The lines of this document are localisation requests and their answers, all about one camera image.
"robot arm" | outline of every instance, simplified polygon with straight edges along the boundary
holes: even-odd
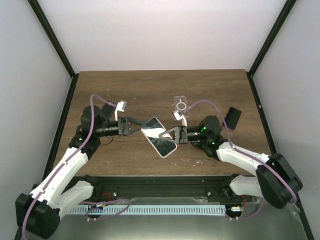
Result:
[[[37,199],[27,219],[26,229],[47,239],[56,231],[60,220],[72,208],[92,196],[95,183],[89,177],[78,181],[68,191],[64,193],[63,191],[78,170],[98,149],[101,144],[100,137],[127,136],[144,126],[144,123],[139,120],[131,117],[119,118],[117,114],[115,114],[116,120],[109,120],[114,111],[123,112],[125,106],[126,103],[123,101],[119,102],[116,108],[108,104],[105,104],[102,109],[93,106],[94,119],[91,119],[91,106],[83,110],[81,125],[77,128],[75,136],[69,143],[69,148],[57,166],[29,195],[22,193],[16,199],[16,219],[19,227],[22,227],[32,202]],[[91,121],[93,121],[92,134],[84,147],[78,150],[89,135]]]
[[[292,195],[302,189],[301,180],[284,156],[279,153],[256,153],[230,143],[221,136],[222,127],[216,116],[206,116],[198,126],[187,126],[182,112],[176,110],[172,115],[176,121],[182,120],[182,125],[159,134],[159,138],[176,144],[191,142],[208,157],[234,164],[253,175],[236,176],[229,184],[234,194],[263,197],[275,208],[282,209],[290,202]],[[166,134],[171,134],[172,138],[165,137]],[[293,194],[269,168],[285,181]]]

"smartphone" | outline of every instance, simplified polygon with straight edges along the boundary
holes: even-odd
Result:
[[[226,116],[224,118],[228,129],[230,129],[230,130],[236,129],[236,126],[238,124],[241,113],[242,112],[240,110],[238,110],[234,107],[230,107],[228,113],[226,114]]]
[[[169,156],[177,149],[177,144],[174,142],[159,138],[159,134],[165,131],[165,127],[156,117],[151,118],[145,123],[145,126],[141,128],[141,132],[162,158]],[[165,134],[164,137],[171,138],[169,133]]]

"white wall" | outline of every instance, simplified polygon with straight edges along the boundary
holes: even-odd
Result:
[[[0,238],[18,229],[15,200],[39,183],[70,77],[26,0],[0,1]]]
[[[320,1],[297,1],[254,81],[278,152],[301,178],[299,194],[320,239]]]
[[[285,0],[39,0],[75,71],[249,70]]]

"cable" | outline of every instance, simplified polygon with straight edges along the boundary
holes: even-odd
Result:
[[[108,105],[111,105],[113,107],[117,107],[116,104],[112,103],[112,102],[109,102],[109,101],[106,101],[104,100],[102,97],[98,96],[97,94],[92,94],[90,96],[90,106],[91,106],[91,125],[90,125],[90,130],[89,130],[89,133],[88,133],[88,136],[86,137],[86,139],[84,140],[84,142],[80,145],[80,147],[75,150],[66,160],[65,162],[68,163],[78,152],[81,151],[81,149],[87,144],[87,142],[89,141],[91,135],[92,135],[92,132],[94,130],[94,121],[93,119],[95,118],[95,113],[94,113],[94,97],[100,99],[102,102],[108,104]],[[46,188],[48,187],[48,185],[52,182],[52,180],[55,178],[55,176],[58,174],[58,172],[62,169],[62,167],[64,166],[65,164],[61,164],[56,170],[55,172],[51,175],[51,177],[48,179],[48,181],[45,183],[45,185],[43,186],[42,190],[43,190],[43,193],[45,192]],[[27,228],[27,221],[28,221],[28,218],[30,216],[30,213],[32,211],[32,208],[34,207],[34,205],[36,204],[37,200],[40,198],[41,196],[41,192],[33,199],[32,203],[30,204],[28,210],[26,211],[26,214],[24,216],[24,219],[23,219],[23,223],[22,223],[22,236],[24,238],[24,240],[29,240],[27,238],[27,231],[26,231],[26,228]]]
[[[104,192],[101,195],[102,196],[108,196],[109,197],[109,201],[111,201],[111,199],[112,199],[111,195],[109,193],[107,193],[107,192]]]
[[[113,142],[113,140],[114,140],[114,137],[113,137],[113,136],[111,136],[110,138],[111,138],[111,140],[110,140],[108,143],[100,144],[100,146],[109,145],[110,143],[112,143],[112,142]]]
[[[272,167],[270,167],[268,164],[266,164],[265,162],[261,161],[260,159],[254,157],[254,156],[251,156],[249,154],[247,154],[246,152],[243,152],[239,149],[236,148],[236,146],[231,142],[231,138],[230,138],[230,133],[229,133],[229,129],[228,129],[228,126],[227,126],[227,123],[225,121],[225,118],[224,116],[222,115],[222,113],[220,112],[220,110],[217,108],[217,106],[209,101],[209,100],[199,100],[199,101],[196,101],[194,104],[192,104],[191,106],[188,106],[185,110],[183,110],[182,112],[185,113],[185,112],[188,112],[191,108],[193,108],[195,105],[199,104],[199,103],[209,103],[211,104],[216,110],[217,112],[219,113],[220,117],[222,118],[222,121],[223,121],[223,124],[225,126],[225,130],[226,130],[226,135],[227,135],[227,138],[228,138],[228,142],[230,144],[230,146],[238,153],[240,154],[243,154],[245,155],[246,157],[248,158],[251,158],[252,160],[254,161],[257,161],[258,163],[260,163],[261,165],[263,165],[264,167],[266,167],[284,186],[285,188],[289,191],[289,193],[292,195],[292,198],[293,200],[291,201],[292,204],[295,204],[297,202],[297,197],[296,197],[296,194],[294,193],[294,191],[291,189],[291,187],[286,183],[286,181],[275,171],[272,169]]]
[[[243,198],[242,211],[244,211],[245,210],[245,204],[246,204],[245,195],[242,195],[242,198]]]
[[[125,212],[130,207],[130,200],[129,199],[118,199],[118,200],[113,200],[113,201],[102,201],[102,202],[83,201],[82,203],[83,204],[94,204],[94,205],[97,205],[97,204],[107,205],[107,204],[114,204],[114,203],[123,203],[124,201],[127,201],[128,205],[124,209],[122,209],[121,211],[118,211],[116,214],[113,214],[111,216],[99,217],[99,218],[91,218],[91,217],[89,217],[90,211],[95,210],[95,209],[99,209],[100,210],[100,208],[94,207],[94,208],[88,209],[88,211],[86,212],[86,215],[85,215],[88,221],[89,220],[102,221],[102,220],[106,220],[106,219],[111,219],[111,218],[117,217],[120,214],[122,214],[123,212]]]
[[[252,218],[252,217],[254,217],[255,215],[257,215],[260,211],[261,211],[261,209],[262,209],[262,207],[264,206],[264,198],[260,198],[261,199],[261,204],[260,204],[260,206],[259,206],[259,208],[254,212],[254,213],[252,213],[251,215],[249,215],[249,216],[245,216],[245,217],[241,217],[241,218],[235,218],[237,221],[239,221],[239,220],[246,220],[246,219],[249,219],[249,218]],[[229,219],[229,220],[232,220],[233,218],[232,217],[230,217],[229,215],[227,215],[227,214],[225,214],[225,216]]]

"wooden surface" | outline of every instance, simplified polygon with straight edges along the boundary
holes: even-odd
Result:
[[[90,104],[90,95],[98,94],[117,103],[127,101],[125,113],[147,121],[157,117],[165,128],[178,125],[171,112],[174,96],[186,96],[188,104],[207,99],[222,114],[230,107],[242,111],[233,143],[246,149],[269,154],[267,139],[244,70],[158,70],[158,71],[92,71],[81,72],[60,141],[55,164],[62,158],[77,126],[83,109]],[[99,100],[95,105],[102,107]],[[207,115],[218,115],[207,103],[190,111],[189,126],[196,126]],[[101,144],[109,141],[101,139]],[[161,158],[139,131],[131,136],[115,137],[110,145],[101,145],[78,176],[175,176],[246,174],[232,164],[208,158],[200,149],[184,144],[167,158]]]

